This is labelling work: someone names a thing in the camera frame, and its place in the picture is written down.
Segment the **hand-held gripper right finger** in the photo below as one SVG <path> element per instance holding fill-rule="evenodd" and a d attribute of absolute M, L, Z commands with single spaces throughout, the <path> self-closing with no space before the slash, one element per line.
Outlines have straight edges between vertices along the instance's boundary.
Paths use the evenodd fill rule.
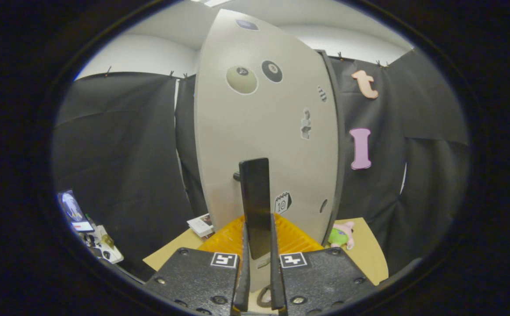
<path fill-rule="evenodd" d="M 271 218 L 271 308 L 281 316 L 343 314 L 376 290 L 339 247 L 279 252 L 277 219 Z"/>

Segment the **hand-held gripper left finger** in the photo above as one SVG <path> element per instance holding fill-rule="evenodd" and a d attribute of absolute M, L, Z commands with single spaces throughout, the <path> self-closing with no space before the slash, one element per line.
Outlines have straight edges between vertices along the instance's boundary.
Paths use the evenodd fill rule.
<path fill-rule="evenodd" d="M 200 246 L 175 248 L 144 286 L 184 315 L 238 316 L 249 304 L 249 254 L 241 216 Z"/>

